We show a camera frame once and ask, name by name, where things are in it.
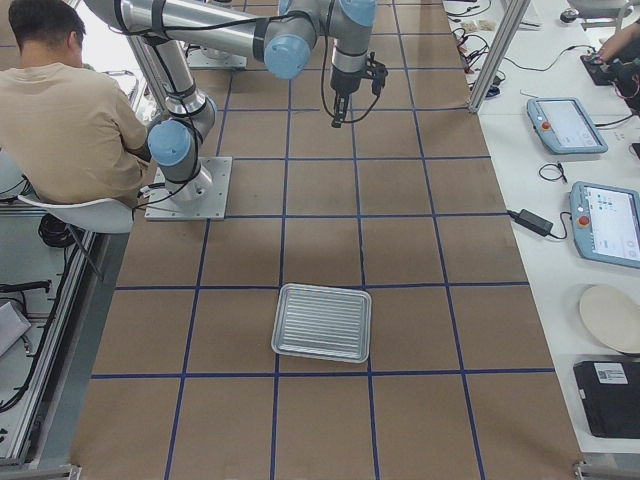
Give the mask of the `silver ridged metal tray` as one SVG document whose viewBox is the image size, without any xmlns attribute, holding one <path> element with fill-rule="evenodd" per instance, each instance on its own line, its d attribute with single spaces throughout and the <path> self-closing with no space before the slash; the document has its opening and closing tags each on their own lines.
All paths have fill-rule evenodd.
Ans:
<svg viewBox="0 0 640 480">
<path fill-rule="evenodd" d="M 363 363 L 371 315 L 365 291 L 289 283 L 279 292 L 271 347 L 280 355 Z"/>
</svg>

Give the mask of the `black power adapter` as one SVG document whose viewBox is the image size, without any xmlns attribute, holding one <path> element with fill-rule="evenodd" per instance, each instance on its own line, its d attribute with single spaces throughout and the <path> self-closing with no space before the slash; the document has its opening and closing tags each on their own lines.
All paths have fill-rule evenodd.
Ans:
<svg viewBox="0 0 640 480">
<path fill-rule="evenodd" d="M 518 221 L 522 226 L 542 237 L 548 236 L 553 228 L 552 222 L 526 209 L 519 212 Z"/>
</svg>

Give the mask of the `far blue teach pendant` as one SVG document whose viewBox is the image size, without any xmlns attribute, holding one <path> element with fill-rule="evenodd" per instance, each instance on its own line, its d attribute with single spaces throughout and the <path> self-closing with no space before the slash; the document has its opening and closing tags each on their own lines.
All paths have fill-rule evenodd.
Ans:
<svg viewBox="0 0 640 480">
<path fill-rule="evenodd" d="M 535 133 L 552 154 L 602 154 L 608 151 L 606 141 L 576 98 L 530 98 L 526 113 Z"/>
</svg>

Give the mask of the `blue teach pendant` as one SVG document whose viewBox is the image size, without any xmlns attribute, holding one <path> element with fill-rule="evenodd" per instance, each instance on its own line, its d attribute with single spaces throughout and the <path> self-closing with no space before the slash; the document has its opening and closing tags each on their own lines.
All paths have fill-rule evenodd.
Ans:
<svg viewBox="0 0 640 480">
<path fill-rule="evenodd" d="M 581 257 L 639 268 L 639 193 L 575 182 L 570 195 L 574 243 Z"/>
<path fill-rule="evenodd" d="M 602 154 L 608 151 L 606 141 L 576 98 L 530 98 L 526 113 L 535 133 L 552 154 Z"/>
</svg>

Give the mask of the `white plastic chair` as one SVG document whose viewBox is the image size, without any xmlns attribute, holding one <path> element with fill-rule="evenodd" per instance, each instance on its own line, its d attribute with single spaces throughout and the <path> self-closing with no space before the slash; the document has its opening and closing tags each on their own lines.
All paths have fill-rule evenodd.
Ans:
<svg viewBox="0 0 640 480">
<path fill-rule="evenodd" d="M 37 200 L 33 195 L 19 195 L 18 199 L 61 220 L 67 226 L 76 246 L 89 262 L 96 276 L 103 281 L 104 275 L 92 260 L 88 250 L 75 232 L 75 227 L 99 234 L 126 234 L 133 226 L 133 210 L 124 203 L 111 199 L 99 199 L 78 204 L 50 204 Z"/>
</svg>

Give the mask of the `seated person in beige shirt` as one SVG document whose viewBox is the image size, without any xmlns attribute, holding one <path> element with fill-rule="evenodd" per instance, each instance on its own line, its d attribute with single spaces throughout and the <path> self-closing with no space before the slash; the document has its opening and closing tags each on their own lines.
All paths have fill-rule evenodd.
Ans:
<svg viewBox="0 0 640 480">
<path fill-rule="evenodd" d="M 111 77 L 85 68 L 85 26 L 64 1 L 13 1 L 20 65 L 1 74 L 1 149 L 47 203 L 133 208 L 151 160 L 147 128 Z"/>
</svg>

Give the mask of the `near blue teach pendant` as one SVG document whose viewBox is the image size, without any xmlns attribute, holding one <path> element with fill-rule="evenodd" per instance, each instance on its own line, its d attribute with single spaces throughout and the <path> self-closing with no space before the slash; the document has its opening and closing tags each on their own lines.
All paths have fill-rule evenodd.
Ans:
<svg viewBox="0 0 640 480">
<path fill-rule="evenodd" d="M 581 257 L 639 268 L 639 193 L 575 182 L 570 195 L 574 243 Z"/>
</svg>

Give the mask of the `beige round plate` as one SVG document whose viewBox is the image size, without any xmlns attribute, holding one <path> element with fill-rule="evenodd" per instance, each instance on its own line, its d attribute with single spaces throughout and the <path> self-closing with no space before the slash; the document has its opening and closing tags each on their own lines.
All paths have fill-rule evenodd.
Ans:
<svg viewBox="0 0 640 480">
<path fill-rule="evenodd" d="M 607 285 L 587 288 L 579 301 L 581 320 L 605 346 L 639 356 L 639 304 L 621 290 Z"/>
</svg>

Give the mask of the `black flat box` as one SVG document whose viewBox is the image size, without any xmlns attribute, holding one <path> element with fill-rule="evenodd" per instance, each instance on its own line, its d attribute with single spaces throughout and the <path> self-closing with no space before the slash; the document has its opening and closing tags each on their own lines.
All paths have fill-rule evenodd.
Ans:
<svg viewBox="0 0 640 480">
<path fill-rule="evenodd" d="M 583 361 L 573 373 L 591 434 L 638 439 L 639 363 Z"/>
</svg>

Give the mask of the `aluminium frame post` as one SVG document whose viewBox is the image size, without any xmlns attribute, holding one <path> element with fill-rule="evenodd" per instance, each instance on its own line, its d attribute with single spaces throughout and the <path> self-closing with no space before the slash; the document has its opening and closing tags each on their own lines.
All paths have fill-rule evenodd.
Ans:
<svg viewBox="0 0 640 480">
<path fill-rule="evenodd" d="M 493 83 L 498 67 L 506 55 L 528 5 L 529 0 L 516 0 L 508 5 L 481 71 L 471 90 L 468 102 L 468 110 L 471 113 L 478 113 L 483 101 L 486 99 L 486 94 Z"/>
</svg>

